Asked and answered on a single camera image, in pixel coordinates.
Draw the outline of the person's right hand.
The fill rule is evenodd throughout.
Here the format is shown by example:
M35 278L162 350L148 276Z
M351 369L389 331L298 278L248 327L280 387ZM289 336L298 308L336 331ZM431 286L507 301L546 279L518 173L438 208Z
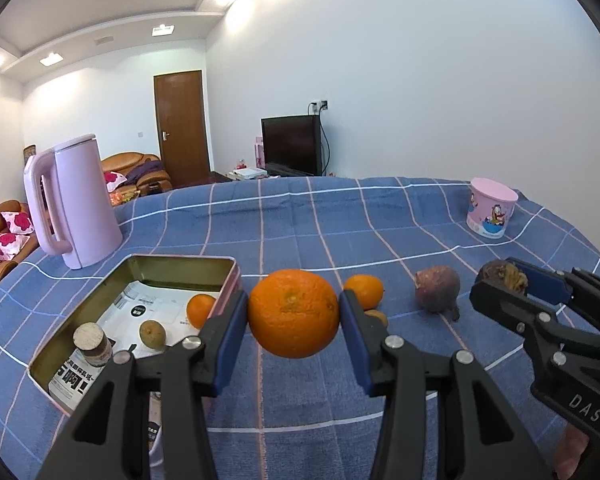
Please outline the person's right hand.
M559 480L570 479L590 438L572 425L565 428L554 453L554 469Z

